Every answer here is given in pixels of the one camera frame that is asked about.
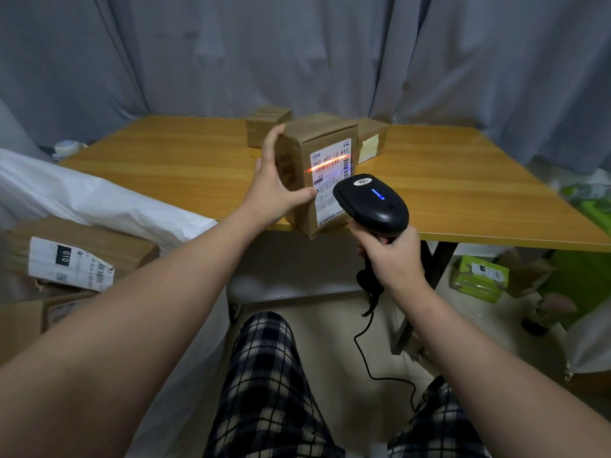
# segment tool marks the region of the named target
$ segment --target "plaid shorts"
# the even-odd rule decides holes
[[[293,333],[265,311],[244,323],[233,346],[204,458],[344,457],[306,380]],[[442,377],[426,389],[388,456],[489,457]]]

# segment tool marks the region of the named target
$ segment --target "black label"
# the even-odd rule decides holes
[[[60,246],[58,244],[55,263],[57,263],[57,265],[66,265],[66,267],[70,266],[70,254],[72,254],[72,248]]]

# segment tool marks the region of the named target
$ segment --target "wooden table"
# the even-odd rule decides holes
[[[148,116],[62,164],[221,220],[240,205],[259,155],[242,120]],[[395,189],[422,239],[441,241],[433,255],[423,248],[433,287],[459,242],[611,252],[604,231],[474,129],[393,125],[385,154],[356,172]]]

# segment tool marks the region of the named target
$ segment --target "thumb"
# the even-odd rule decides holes
[[[357,223],[355,220],[352,220],[348,224],[348,227],[357,241],[361,243],[365,249],[365,252],[367,252],[367,255],[370,257],[383,247],[378,238],[364,229],[363,226],[360,223]]]
[[[300,190],[291,192],[288,196],[291,208],[301,206],[306,202],[310,202],[316,197],[316,194],[318,194],[316,188],[302,188]]]

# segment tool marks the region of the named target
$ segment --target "black barcode scanner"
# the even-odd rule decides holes
[[[390,186],[367,173],[346,178],[335,185],[333,196],[350,217],[390,244],[408,227],[409,211],[403,199]],[[369,257],[365,269],[356,275],[359,286],[369,294],[370,315],[378,305],[384,286],[373,273]]]

